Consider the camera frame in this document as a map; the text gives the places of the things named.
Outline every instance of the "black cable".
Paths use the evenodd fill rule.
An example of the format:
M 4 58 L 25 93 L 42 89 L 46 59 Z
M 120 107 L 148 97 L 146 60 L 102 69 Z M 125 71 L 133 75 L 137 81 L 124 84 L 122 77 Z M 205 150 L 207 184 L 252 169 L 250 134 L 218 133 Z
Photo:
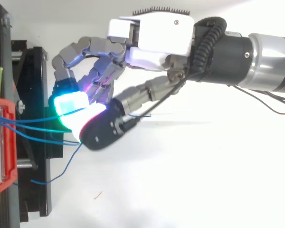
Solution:
M 285 97 L 275 95 L 275 94 L 273 94 L 273 93 L 271 93 L 271 92 L 264 92 L 264 91 L 253 90 L 253 89 L 251 89 L 251 91 L 256 92 L 256 93 L 259 93 L 259 94 L 265 94 L 265 95 L 269 95 L 269 96 L 274 96 L 274 97 L 276 97 L 276 98 L 279 98 L 279 99 L 282 99 L 282 100 L 285 101 Z
M 282 100 L 284 100 L 284 101 L 285 101 L 285 97 L 282 97 L 282 96 L 278 96 L 278 95 L 272 94 L 271 92 L 266 92 L 266 93 L 268 93 L 268 94 L 270 94 L 270 95 L 273 95 L 273 96 L 275 96 L 276 98 L 279 98 L 279 99 L 282 99 Z
M 194 51 L 194 55 L 192 61 L 190 63 L 191 69 L 189 73 L 181 80 L 178 84 L 168 92 L 161 100 L 159 100 L 155 105 L 149 108 L 147 111 L 142 113 L 140 116 L 136 117 L 135 119 L 129 121 L 131 122 L 131 126 L 135 123 L 138 123 L 144 116 L 148 113 L 152 112 L 155 108 L 157 108 L 161 103 L 163 103 L 167 98 L 172 95 L 178 88 L 180 88 L 189 77 L 200 76 L 198 81 L 202 81 L 202 77 L 204 71 L 207 66 L 207 62 L 212 52 L 215 44 L 217 43 L 218 39 L 224 34 L 227 23 L 223 18 L 219 17 L 212 17 L 200 20 L 194 26 L 205 26 L 209 27 L 209 31 L 200 41 L 199 45 L 196 47 Z
M 144 113 L 142 113 L 140 116 L 136 117 L 135 120 L 136 122 L 139 122 L 142 118 L 144 118 L 147 114 L 149 114 L 150 112 L 152 112 L 155 108 L 157 108 L 161 103 L 163 103 L 165 100 L 168 99 L 169 96 L 171 96 L 179 87 L 181 87 L 187 80 L 189 77 L 191 76 L 195 76 L 197 74 L 201 74 L 201 73 L 195 73 L 193 75 L 187 75 L 186 77 L 184 77 L 181 81 L 179 81 L 178 84 L 175 85 L 175 87 L 173 87 L 172 90 L 170 90 L 170 92 L 168 92 L 161 100 L 159 100 L 156 104 L 154 104 L 152 107 L 150 107 L 147 111 L 145 111 Z
M 283 99 L 276 97 L 276 95 L 274 95 L 274 94 L 272 94 L 270 92 L 264 91 L 264 94 L 269 96 L 269 97 L 271 97 L 271 98 L 273 98 L 273 99 L 275 99 L 275 100 L 277 100 L 277 101 L 279 101 L 279 102 L 281 102 L 281 103 L 283 103 L 283 104 L 285 104 L 285 101 Z
M 237 87 L 237 86 L 235 86 L 235 85 L 234 85 L 233 87 L 236 88 L 237 90 L 239 90 L 239 91 L 241 91 L 241 92 L 243 92 L 243 93 L 245 93 L 245 94 L 247 94 L 247 95 L 253 97 L 254 99 L 258 100 L 259 102 L 261 102 L 263 105 L 265 105 L 267 108 L 269 108 L 269 109 L 270 109 L 271 111 L 273 111 L 274 113 L 277 113 L 277 114 L 279 114 L 279 115 L 285 115 L 285 113 L 280 113 L 280 112 L 274 110 L 272 107 L 270 107 L 269 105 L 267 105 L 264 101 L 262 101 L 260 98 L 258 98 L 258 97 L 256 97 L 256 96 L 254 96 L 253 94 L 251 94 L 251 93 L 249 93 L 249 92 L 247 92 L 247 91 L 245 91 L 245 90 L 243 90 L 243 89 L 241 89 L 241 88 L 239 88 L 239 87 Z

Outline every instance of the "serrated edge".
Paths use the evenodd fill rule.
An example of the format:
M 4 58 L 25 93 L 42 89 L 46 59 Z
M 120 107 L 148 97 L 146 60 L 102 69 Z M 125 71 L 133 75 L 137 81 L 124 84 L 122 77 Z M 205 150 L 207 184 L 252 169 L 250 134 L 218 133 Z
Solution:
M 173 9 L 170 7 L 163 7 L 163 6 L 152 6 L 146 9 L 135 10 L 132 12 L 132 15 L 137 16 L 137 15 L 142 15 L 145 13 L 152 13 L 152 12 L 171 12 L 171 13 L 177 13 L 177 14 L 182 14 L 182 15 L 187 15 L 187 16 L 190 15 L 189 10 Z

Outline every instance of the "black cylindrical motor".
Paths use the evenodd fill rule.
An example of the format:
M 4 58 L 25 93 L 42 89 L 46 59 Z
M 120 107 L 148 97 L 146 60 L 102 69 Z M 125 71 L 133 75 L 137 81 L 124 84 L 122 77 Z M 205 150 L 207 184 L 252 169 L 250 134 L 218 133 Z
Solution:
M 209 28 L 195 28 L 195 45 Z M 285 93 L 285 38 L 226 31 L 217 41 L 202 77 L 189 80 Z

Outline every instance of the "screw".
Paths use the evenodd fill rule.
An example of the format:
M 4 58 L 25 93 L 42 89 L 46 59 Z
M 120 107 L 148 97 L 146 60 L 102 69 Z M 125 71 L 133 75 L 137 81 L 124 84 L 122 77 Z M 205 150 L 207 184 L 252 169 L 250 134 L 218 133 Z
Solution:
M 47 52 L 43 52 L 42 57 L 43 57 L 44 61 L 48 61 L 48 53 Z
M 7 28 L 11 28 L 12 27 L 12 15 L 9 13 L 4 14 L 3 19 L 2 19 L 2 23 L 5 27 Z
M 21 100 L 17 102 L 17 109 L 18 109 L 19 114 L 22 114 L 23 110 L 25 110 L 25 104 L 23 104 Z

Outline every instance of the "silver metal cylinder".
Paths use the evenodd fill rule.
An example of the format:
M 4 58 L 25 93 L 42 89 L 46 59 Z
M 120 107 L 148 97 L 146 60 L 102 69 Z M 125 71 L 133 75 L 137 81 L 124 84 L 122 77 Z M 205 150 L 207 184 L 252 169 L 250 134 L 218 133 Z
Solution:
M 28 158 L 21 158 L 17 159 L 17 168 L 18 169 L 24 169 L 24 168 L 33 168 L 32 163 L 30 162 L 30 159 Z
M 253 59 L 242 88 L 274 91 L 285 78 L 285 38 L 252 33 Z

